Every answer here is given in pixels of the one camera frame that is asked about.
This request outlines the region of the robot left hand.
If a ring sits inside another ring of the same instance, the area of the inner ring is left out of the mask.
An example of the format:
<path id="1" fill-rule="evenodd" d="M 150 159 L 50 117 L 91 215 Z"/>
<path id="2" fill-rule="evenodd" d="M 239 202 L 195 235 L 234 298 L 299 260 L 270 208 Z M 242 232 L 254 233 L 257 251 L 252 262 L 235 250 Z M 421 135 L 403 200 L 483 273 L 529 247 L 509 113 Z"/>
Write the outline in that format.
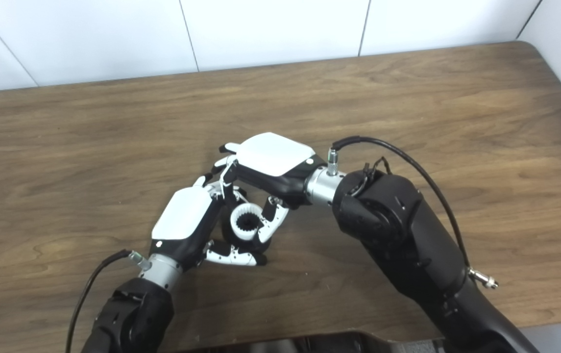
<path id="1" fill-rule="evenodd" d="M 235 187 L 236 208 L 226 205 L 220 183 L 199 177 L 175 192 L 152 229 L 150 255 L 164 255 L 182 271 L 202 261 L 236 266 L 265 266 L 267 257 L 244 235 L 256 235 L 262 208 L 250 206 L 247 192 Z"/>

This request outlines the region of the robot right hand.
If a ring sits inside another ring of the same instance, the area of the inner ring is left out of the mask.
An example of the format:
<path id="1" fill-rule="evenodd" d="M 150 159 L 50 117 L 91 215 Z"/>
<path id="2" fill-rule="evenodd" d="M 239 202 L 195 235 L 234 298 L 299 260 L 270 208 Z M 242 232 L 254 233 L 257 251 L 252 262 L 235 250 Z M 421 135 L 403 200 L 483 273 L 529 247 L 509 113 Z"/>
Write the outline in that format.
<path id="1" fill-rule="evenodd" d="M 289 211 L 319 202 L 314 187 L 325 170 L 325 161 L 313 148 L 273 132 L 226 143 L 219 149 L 211 175 L 218 176 L 229 209 L 236 208 L 234 189 L 241 181 L 268 194 L 256 235 L 244 235 L 255 250 L 264 250 Z"/>

